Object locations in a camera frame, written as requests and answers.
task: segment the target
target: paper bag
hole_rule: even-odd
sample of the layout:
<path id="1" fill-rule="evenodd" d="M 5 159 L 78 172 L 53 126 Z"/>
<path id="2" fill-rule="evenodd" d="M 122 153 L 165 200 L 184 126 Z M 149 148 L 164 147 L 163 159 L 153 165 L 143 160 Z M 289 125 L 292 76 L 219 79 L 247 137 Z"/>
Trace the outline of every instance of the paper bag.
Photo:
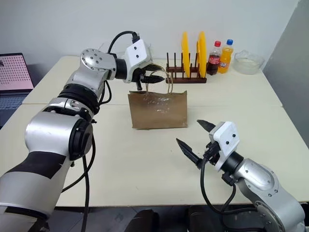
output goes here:
<path id="1" fill-rule="evenodd" d="M 133 128 L 188 127 L 187 91 L 184 93 L 130 92 L 128 98 Z"/>

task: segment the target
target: orange soda bottle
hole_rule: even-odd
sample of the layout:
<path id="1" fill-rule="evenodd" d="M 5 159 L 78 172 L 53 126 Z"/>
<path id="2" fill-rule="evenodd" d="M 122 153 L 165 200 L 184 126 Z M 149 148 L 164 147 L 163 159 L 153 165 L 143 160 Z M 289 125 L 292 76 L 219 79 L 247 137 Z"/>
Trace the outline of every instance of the orange soda bottle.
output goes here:
<path id="1" fill-rule="evenodd" d="M 228 66 L 231 62 L 231 55 L 234 51 L 233 49 L 233 40 L 227 40 L 226 45 L 222 48 L 222 55 L 220 57 L 220 65 L 218 67 L 219 73 L 226 73 Z"/>

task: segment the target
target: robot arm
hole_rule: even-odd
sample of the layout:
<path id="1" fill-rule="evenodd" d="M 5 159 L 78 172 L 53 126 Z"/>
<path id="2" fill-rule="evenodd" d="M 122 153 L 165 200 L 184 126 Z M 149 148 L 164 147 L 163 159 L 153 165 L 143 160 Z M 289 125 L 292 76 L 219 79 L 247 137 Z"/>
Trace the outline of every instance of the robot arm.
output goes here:
<path id="1" fill-rule="evenodd" d="M 222 170 L 222 179 L 229 185 L 236 183 L 260 214 L 266 231 L 304 232 L 305 213 L 299 202 L 279 183 L 268 167 L 251 159 L 244 159 L 236 152 L 239 136 L 233 122 L 220 122 L 217 126 L 198 120 L 209 132 L 211 142 L 204 158 L 215 169 Z M 184 142 L 177 140 L 184 154 L 201 168 L 201 161 Z"/>
<path id="2" fill-rule="evenodd" d="M 91 148 L 91 123 L 99 112 L 104 81 L 162 81 L 162 77 L 144 75 L 151 62 L 143 40 L 127 48 L 124 59 L 96 49 L 82 52 L 80 67 L 62 92 L 28 124 L 27 158 L 0 178 L 1 232 L 34 231 L 37 221 L 50 217 L 70 165 Z"/>

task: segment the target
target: blue bottle cap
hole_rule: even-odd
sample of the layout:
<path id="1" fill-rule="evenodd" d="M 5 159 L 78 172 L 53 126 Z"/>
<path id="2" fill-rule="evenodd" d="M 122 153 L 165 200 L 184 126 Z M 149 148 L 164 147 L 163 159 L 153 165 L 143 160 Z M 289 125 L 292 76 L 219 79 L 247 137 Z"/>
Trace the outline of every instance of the blue bottle cap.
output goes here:
<path id="1" fill-rule="evenodd" d="M 226 41 L 226 44 L 227 44 L 227 45 L 232 45 L 232 44 L 233 44 L 233 40 L 231 40 L 231 39 L 227 40 L 227 41 Z"/>

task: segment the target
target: laptop screen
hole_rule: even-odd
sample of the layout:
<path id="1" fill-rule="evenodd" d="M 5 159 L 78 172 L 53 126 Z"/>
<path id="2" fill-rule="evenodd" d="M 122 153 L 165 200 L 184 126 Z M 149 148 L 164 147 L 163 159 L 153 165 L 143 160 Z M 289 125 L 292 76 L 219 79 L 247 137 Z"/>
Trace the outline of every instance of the laptop screen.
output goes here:
<path id="1" fill-rule="evenodd" d="M 0 55 L 0 91 L 31 89 L 33 84 L 23 55 Z"/>

